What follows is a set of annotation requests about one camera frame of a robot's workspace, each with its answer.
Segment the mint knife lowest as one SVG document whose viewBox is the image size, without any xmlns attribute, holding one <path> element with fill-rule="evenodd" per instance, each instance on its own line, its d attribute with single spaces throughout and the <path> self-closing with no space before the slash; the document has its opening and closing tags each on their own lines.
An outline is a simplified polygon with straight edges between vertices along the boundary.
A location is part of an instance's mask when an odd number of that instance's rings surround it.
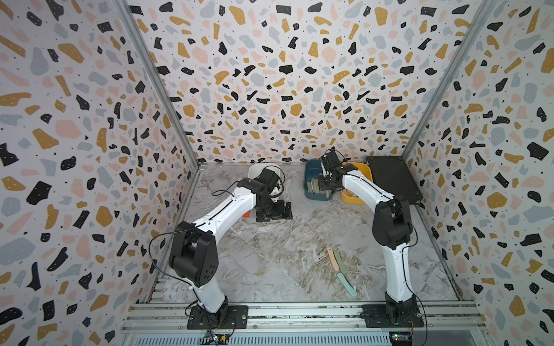
<svg viewBox="0 0 554 346">
<path fill-rule="evenodd" d="M 346 276 L 343 273 L 339 272 L 337 274 L 337 278 L 339 279 L 339 281 L 343 285 L 343 287 L 346 289 L 346 291 L 350 295 L 350 297 L 356 298 L 357 297 L 357 291 L 353 288 L 353 286 L 347 280 Z"/>
</svg>

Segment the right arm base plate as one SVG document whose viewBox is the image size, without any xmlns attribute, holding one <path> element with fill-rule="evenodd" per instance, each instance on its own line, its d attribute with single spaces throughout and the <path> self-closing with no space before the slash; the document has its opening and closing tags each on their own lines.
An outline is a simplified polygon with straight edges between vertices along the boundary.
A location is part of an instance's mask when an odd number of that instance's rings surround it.
<svg viewBox="0 0 554 346">
<path fill-rule="evenodd" d="M 393 307 L 392 304 L 365 304 L 360 317 L 366 328 L 424 327 L 424 316 L 417 306 Z"/>
</svg>

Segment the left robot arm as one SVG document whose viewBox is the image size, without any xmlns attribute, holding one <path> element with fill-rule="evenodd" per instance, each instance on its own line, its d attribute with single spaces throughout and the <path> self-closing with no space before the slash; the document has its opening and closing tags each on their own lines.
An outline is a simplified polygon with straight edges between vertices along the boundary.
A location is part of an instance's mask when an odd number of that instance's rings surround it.
<svg viewBox="0 0 554 346">
<path fill-rule="evenodd" d="M 164 274 L 189 285 L 201 312 L 217 324 L 227 317 L 229 305 L 216 280 L 221 238 L 252 210 L 258 223 L 292 219 L 291 203 L 279 199 L 285 183 L 281 168 L 272 164 L 256 167 L 259 173 L 233 183 L 232 191 L 221 191 L 227 198 L 215 209 L 193 223 L 179 223 L 171 233 L 168 265 L 175 273 Z"/>
</svg>

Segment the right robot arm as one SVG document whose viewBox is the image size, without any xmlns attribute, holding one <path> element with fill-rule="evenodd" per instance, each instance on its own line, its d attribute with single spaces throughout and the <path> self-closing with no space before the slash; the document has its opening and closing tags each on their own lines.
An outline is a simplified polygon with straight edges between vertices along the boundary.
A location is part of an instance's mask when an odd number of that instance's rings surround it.
<svg viewBox="0 0 554 346">
<path fill-rule="evenodd" d="M 317 179 L 319 191 L 349 190 L 374 212 L 372 234 L 382 247 L 387 269 L 385 316 L 397 324 L 418 308 L 408 264 L 413 233 L 409 203 L 376 185 L 353 164 L 340 160 L 335 150 L 323 154 L 320 161 L 323 175 Z"/>
</svg>

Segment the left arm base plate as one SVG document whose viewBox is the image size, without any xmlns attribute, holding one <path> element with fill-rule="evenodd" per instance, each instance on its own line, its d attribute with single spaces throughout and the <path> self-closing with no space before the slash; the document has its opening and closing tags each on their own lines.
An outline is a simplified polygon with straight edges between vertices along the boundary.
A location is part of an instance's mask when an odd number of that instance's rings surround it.
<svg viewBox="0 0 554 346">
<path fill-rule="evenodd" d="M 194 306 L 187 323 L 188 330 L 244 330 L 248 323 L 247 305 L 223 305 L 216 313 Z"/>
</svg>

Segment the pink knife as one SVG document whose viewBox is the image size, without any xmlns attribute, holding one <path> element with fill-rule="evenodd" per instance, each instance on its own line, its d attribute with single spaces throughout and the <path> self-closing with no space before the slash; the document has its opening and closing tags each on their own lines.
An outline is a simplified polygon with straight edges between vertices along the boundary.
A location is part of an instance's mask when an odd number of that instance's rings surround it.
<svg viewBox="0 0 554 346">
<path fill-rule="evenodd" d="M 338 261 L 336 259 L 335 254 L 334 254 L 333 248 L 328 247 L 326 249 L 326 251 L 327 251 L 327 255 L 329 256 L 332 268 L 334 269 L 334 271 L 339 272 L 340 271 L 340 266 L 338 265 Z"/>
</svg>

